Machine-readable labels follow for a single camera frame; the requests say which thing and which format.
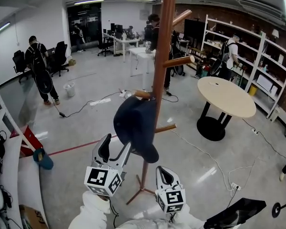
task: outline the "light wood tabletop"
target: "light wood tabletop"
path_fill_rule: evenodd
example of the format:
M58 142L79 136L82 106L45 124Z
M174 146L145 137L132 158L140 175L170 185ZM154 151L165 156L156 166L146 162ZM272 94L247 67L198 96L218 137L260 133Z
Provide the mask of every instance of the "light wood tabletop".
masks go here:
M256 113L251 96L236 84L218 77L203 77L198 81L198 90L212 105L224 113L249 118Z

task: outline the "television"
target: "television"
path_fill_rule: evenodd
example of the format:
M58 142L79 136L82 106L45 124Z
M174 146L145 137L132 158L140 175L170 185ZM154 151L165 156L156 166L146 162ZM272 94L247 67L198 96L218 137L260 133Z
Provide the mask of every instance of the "television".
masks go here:
M204 37L205 22L184 20L184 35L202 41Z
M110 24L110 29L112 32L115 32L115 24L114 23Z
M242 198L224 211L209 218L204 224L204 229L225 229L244 224L265 207L265 201Z

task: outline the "hair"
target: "hair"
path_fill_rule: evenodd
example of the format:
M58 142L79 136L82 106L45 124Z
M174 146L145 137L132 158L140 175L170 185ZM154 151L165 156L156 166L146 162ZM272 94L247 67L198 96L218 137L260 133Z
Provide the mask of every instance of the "hair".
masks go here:
M32 41L36 41L37 39L36 39L36 36L31 36L30 38L29 38L29 42L32 42Z
M159 22L160 21L160 18L158 16L158 14L155 14L155 13L152 13L150 16L148 16L148 21L149 22Z

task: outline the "white cable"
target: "white cable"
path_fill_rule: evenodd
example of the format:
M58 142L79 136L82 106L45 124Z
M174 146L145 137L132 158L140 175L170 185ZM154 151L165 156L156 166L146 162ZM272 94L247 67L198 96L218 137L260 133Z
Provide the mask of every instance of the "white cable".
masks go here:
M253 166L255 165L256 160L257 160L257 159L260 159L259 157L256 157L252 166L239 167L239 168L236 168L236 169L234 169L234 170L231 170L231 171L229 172L229 174L228 174L228 182L229 182L229 185L230 185L230 188L231 188L231 189L229 189L229 188L228 188L228 185L226 184L226 181L225 181L225 174L224 174L223 170L222 170L221 167L219 166L218 162L217 162L209 153L207 153L207 152L201 150L200 148L198 148L198 147L195 146L194 144L191 144L191 143L188 142L185 138L181 137L177 132L175 132L175 131L173 131L173 130L170 130L170 131L176 133L182 140L184 140L184 141L185 141L186 143L188 143L189 145L191 145L191 146L197 148L199 151L203 152L204 154L209 155L209 157L216 162L218 168L220 169L221 173L223 174L225 187L226 187L226 189L227 189L228 191L230 191L230 196L231 196L231 197L234 195L234 190L235 190L235 192L236 192L236 188L232 188L232 183L230 182L230 173L233 172L233 171L236 171L236 170L238 170L238 169L251 168L251 169L250 169L249 176L248 176L248 178L247 178L247 181L246 181L245 185L243 186L243 188L241 189L241 190L243 190L243 189L245 188L245 186L247 185L247 182L248 182L248 180L249 180L249 178L250 178L250 175L251 175L251 172L252 172L252 168L253 168Z

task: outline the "power strip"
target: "power strip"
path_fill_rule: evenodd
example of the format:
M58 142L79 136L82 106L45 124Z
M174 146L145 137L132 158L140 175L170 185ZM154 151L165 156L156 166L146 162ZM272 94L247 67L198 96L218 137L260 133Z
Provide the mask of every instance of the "power strip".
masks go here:
M253 133L254 133L255 135L257 135L257 131L256 131L254 128L252 128L251 131L253 131Z
M237 189L237 190L240 191L241 187L240 187L239 185L235 184L234 182L231 183L231 187L232 187L233 189L236 189L237 186L238 186L238 189Z

